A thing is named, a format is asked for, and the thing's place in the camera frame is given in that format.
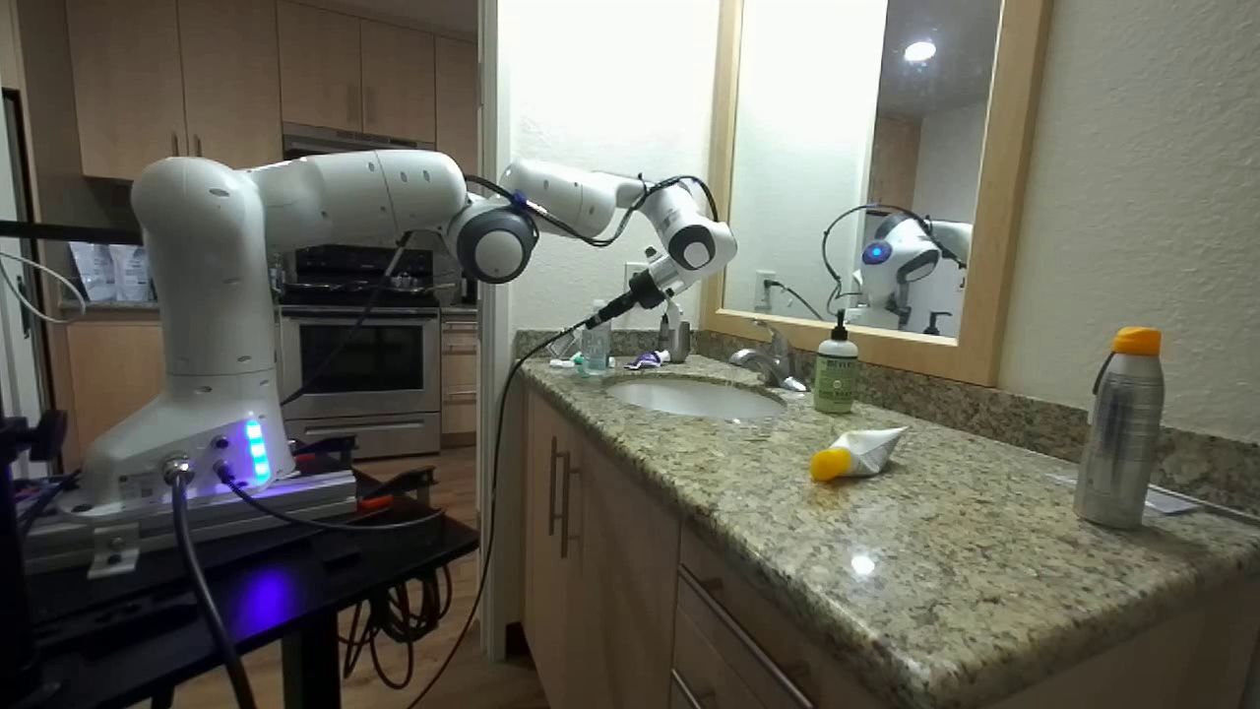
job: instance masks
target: backsplash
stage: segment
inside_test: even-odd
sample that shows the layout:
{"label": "backsplash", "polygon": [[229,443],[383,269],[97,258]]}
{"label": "backsplash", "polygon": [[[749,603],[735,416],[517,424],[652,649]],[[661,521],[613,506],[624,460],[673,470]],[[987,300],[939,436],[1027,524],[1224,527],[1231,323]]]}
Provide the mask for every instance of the backsplash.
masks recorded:
{"label": "backsplash", "polygon": [[[543,340],[539,332],[521,332],[517,351],[539,340]],[[613,332],[618,353],[640,353],[652,342],[657,342],[652,332]],[[705,359],[729,359],[735,347],[756,347],[756,342],[714,335],[714,332],[694,335],[694,353],[705,353]],[[795,353],[791,373],[810,382],[816,351],[791,351],[791,353]],[[1073,460],[1085,443],[1083,408],[1027,402],[1002,391],[870,368],[870,363],[857,363],[857,402],[903,408],[911,416],[926,416],[947,431],[970,431],[975,436],[1039,449],[1064,460]],[[1167,487],[1260,516],[1260,444],[1163,431],[1152,482]]]}

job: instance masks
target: orange cap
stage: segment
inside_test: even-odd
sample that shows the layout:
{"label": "orange cap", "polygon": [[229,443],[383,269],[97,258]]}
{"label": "orange cap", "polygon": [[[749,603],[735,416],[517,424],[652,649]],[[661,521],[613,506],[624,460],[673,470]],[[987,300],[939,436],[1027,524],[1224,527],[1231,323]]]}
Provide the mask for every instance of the orange cap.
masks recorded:
{"label": "orange cap", "polygon": [[1114,353],[1157,359],[1163,335],[1152,327],[1117,327],[1110,340]]}

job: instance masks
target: table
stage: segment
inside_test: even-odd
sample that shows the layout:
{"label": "table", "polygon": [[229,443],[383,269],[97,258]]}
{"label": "table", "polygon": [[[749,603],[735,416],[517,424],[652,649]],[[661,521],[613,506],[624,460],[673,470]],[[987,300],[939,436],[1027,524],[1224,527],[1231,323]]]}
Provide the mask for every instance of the table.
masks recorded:
{"label": "table", "polygon": [[[476,546],[476,532],[433,516],[412,532],[336,537],[258,532],[202,546],[210,588],[241,654],[282,644],[282,701],[336,709],[337,611],[433,571]],[[186,676],[220,666],[204,620],[178,571],[178,550],[157,550],[135,579],[86,584],[75,574],[33,579],[33,616],[43,676],[55,686],[39,709],[128,704],[169,697]]]}

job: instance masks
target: mirror frame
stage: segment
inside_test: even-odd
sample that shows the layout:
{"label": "mirror frame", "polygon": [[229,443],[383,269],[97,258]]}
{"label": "mirror frame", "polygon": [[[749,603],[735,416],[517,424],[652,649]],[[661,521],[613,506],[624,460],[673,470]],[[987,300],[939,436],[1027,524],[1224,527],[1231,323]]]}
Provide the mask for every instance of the mirror frame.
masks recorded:
{"label": "mirror frame", "polygon": [[[964,318],[957,340],[852,327],[863,363],[920,369],[936,377],[992,387],[1001,368],[1001,327],[1012,290],[1014,222],[1023,202],[1030,118],[1039,96],[1042,21],[1052,0],[1002,0],[996,24],[996,67],[987,88],[985,152],[975,180],[972,264]],[[739,100],[739,36],[743,0],[722,0],[722,57],[714,88],[714,167],[718,202],[733,204],[735,167],[735,100]],[[791,347],[816,351],[832,323],[786,318],[724,307],[724,276],[714,276],[699,294],[699,327],[739,340],[765,340],[758,323],[775,323]]]}

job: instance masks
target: bathroom sink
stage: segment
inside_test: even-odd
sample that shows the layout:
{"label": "bathroom sink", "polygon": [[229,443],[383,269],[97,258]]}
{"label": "bathroom sink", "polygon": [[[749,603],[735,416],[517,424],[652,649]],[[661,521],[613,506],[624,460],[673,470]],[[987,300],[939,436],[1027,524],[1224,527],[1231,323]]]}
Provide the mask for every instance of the bathroom sink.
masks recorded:
{"label": "bathroom sink", "polygon": [[609,377],[602,391],[624,407],[657,408],[669,416],[718,416],[718,422],[756,422],[756,424],[775,422],[786,407],[766,391],[722,382],[722,377],[636,373],[636,377]]}

